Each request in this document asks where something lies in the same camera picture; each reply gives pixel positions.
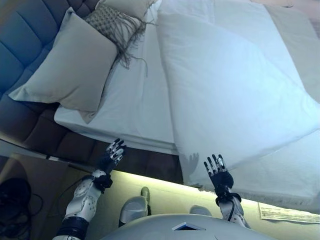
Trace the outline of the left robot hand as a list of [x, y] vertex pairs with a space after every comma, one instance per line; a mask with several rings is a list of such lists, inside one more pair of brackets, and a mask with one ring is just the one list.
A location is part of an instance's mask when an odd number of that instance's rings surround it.
[[124, 158], [126, 145], [124, 140], [117, 138], [104, 151], [97, 161], [97, 169], [109, 174]]

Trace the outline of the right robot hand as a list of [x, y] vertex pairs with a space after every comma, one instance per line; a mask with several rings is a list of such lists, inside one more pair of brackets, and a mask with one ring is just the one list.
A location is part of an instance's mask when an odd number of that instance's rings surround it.
[[217, 195], [229, 192], [232, 189], [234, 179], [228, 171], [221, 154], [208, 156], [203, 164]]

